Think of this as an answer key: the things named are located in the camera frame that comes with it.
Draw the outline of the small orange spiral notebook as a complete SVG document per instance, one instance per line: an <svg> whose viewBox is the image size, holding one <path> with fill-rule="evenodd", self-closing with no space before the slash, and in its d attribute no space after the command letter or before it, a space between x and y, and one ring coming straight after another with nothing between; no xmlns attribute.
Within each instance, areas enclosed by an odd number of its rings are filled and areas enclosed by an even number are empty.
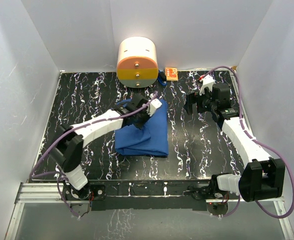
<svg viewBox="0 0 294 240"><path fill-rule="evenodd" d="M178 70L174 67L164 68L164 74L166 76L166 81L176 82L178 81Z"/></svg>

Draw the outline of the round three-drawer storage box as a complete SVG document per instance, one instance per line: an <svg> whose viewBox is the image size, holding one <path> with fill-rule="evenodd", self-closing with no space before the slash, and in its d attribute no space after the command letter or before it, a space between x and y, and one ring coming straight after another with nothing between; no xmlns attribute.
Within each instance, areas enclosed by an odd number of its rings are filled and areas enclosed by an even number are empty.
<svg viewBox="0 0 294 240"><path fill-rule="evenodd" d="M116 75L128 88L146 88L158 77L155 44L142 36L129 37L119 46Z"/></svg>

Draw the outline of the blue surgical cloth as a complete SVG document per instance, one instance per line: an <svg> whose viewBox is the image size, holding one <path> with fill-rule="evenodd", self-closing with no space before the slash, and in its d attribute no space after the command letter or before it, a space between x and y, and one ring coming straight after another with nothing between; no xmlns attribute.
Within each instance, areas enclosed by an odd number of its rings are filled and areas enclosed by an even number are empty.
<svg viewBox="0 0 294 240"><path fill-rule="evenodd" d="M142 129L129 125L115 131L115 150L123 156L167 157L169 154L167 108L161 107L145 123Z"/></svg>

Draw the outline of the blue black clip tool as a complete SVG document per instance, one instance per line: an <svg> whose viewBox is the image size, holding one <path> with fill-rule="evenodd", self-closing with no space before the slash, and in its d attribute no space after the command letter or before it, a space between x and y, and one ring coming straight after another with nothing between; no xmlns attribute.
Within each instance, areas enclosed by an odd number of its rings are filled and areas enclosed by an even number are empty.
<svg viewBox="0 0 294 240"><path fill-rule="evenodd" d="M162 85L162 86L166 86L167 85L167 77L165 75L165 73L163 71L159 71L158 72L158 77L157 77L158 82Z"/></svg>

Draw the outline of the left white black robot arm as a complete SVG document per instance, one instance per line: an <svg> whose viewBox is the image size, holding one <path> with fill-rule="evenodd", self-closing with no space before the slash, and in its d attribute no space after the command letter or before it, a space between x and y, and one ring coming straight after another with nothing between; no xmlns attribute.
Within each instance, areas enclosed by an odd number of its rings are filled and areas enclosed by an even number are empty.
<svg viewBox="0 0 294 240"><path fill-rule="evenodd" d="M150 99L138 94L91 120L60 128L62 135L52 143L49 156L64 173L74 198L83 200L90 194L89 180L81 168L83 149L99 137L126 126L141 129L161 105L154 94Z"/></svg>

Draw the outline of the aluminium frame rail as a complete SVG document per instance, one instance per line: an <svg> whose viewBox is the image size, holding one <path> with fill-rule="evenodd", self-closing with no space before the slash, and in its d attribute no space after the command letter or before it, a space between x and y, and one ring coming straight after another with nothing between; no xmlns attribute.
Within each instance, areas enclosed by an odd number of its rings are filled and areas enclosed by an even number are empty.
<svg viewBox="0 0 294 240"><path fill-rule="evenodd" d="M231 199L218 211L216 200L190 196L107 197L90 210L76 201L72 216L51 183L25 184L17 196L7 240L293 240L288 219L267 216L255 203Z"/></svg>

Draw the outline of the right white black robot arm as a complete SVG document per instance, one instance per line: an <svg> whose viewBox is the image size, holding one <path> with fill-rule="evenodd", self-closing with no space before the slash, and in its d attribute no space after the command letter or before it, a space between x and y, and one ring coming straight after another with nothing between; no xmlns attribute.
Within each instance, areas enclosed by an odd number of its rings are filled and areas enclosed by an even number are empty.
<svg viewBox="0 0 294 240"><path fill-rule="evenodd" d="M245 134L240 124L237 107L231 106L230 87L226 83L206 83L200 90L186 96L184 109L193 113L210 112L213 121L231 140L239 153L245 169L241 175L220 173L212 175L207 192L222 198L227 192L241 196L246 202L279 198L283 192L285 164L272 158L262 147Z"/></svg>

